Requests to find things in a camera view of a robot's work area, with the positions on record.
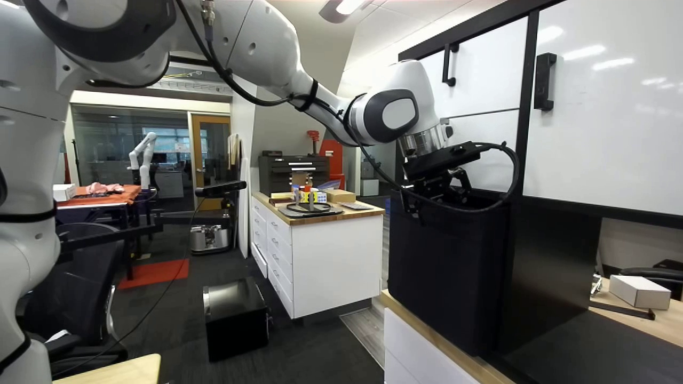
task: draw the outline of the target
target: black cable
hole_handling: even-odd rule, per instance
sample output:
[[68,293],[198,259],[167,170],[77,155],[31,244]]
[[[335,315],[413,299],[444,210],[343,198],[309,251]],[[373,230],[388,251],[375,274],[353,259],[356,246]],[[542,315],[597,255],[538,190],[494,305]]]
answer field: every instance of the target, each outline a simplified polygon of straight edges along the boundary
[[[136,320],[136,324],[135,324],[133,328],[129,328],[129,333],[124,333],[124,337],[118,340],[115,335],[109,335],[109,333],[108,333],[108,335],[109,335],[118,346],[124,346],[124,341],[127,341],[127,340],[152,316],[152,312],[162,304],[162,299],[168,294],[170,287],[177,283],[177,278],[179,278],[182,271],[183,271],[183,263],[177,268],[173,280],[167,283],[164,293],[161,293],[161,294],[156,296],[154,305]],[[99,355],[88,356],[90,362],[84,362],[82,366],[75,366],[75,367],[63,371],[63,375],[71,375],[71,374],[79,371],[82,367],[86,367],[88,363],[96,362],[99,356],[109,355],[114,348],[115,348],[115,346],[109,346],[109,348],[100,351]]]

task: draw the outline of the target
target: black chair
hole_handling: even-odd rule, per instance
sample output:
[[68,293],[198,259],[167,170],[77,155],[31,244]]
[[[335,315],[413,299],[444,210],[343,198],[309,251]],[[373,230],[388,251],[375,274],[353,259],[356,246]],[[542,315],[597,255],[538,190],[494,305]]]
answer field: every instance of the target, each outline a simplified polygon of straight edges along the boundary
[[[96,222],[61,226],[66,239],[112,234],[118,228]],[[53,378],[129,359],[108,331],[109,299],[124,260],[124,242],[66,251],[47,280],[29,296],[22,324],[29,333],[47,340]]]

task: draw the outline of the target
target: trash bin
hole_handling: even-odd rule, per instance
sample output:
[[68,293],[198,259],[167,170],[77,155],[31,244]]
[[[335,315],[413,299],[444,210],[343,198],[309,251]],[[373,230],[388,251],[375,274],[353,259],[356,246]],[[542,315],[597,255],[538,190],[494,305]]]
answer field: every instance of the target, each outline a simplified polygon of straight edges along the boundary
[[268,304],[252,278],[206,287],[209,362],[223,362],[270,343]]

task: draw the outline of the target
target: cardboard box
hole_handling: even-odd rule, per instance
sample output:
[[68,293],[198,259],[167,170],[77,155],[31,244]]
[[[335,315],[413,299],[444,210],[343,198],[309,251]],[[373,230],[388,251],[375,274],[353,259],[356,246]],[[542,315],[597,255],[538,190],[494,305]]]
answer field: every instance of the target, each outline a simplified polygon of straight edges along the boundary
[[611,294],[641,309],[667,312],[671,290],[641,275],[612,275]]
[[356,203],[356,194],[348,190],[332,190],[327,192],[327,203],[333,203],[333,206]]
[[66,202],[71,202],[75,194],[77,194],[77,186],[75,186],[75,183],[53,183],[53,186],[52,186],[52,197],[53,197],[57,203],[66,203]]

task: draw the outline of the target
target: desk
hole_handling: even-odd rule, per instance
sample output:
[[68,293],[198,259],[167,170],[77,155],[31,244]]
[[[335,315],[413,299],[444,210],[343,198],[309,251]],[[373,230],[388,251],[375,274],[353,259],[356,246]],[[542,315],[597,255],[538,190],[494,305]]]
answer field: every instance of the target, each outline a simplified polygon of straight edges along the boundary
[[79,375],[68,375],[56,384],[159,384],[161,366],[161,355],[148,355]]

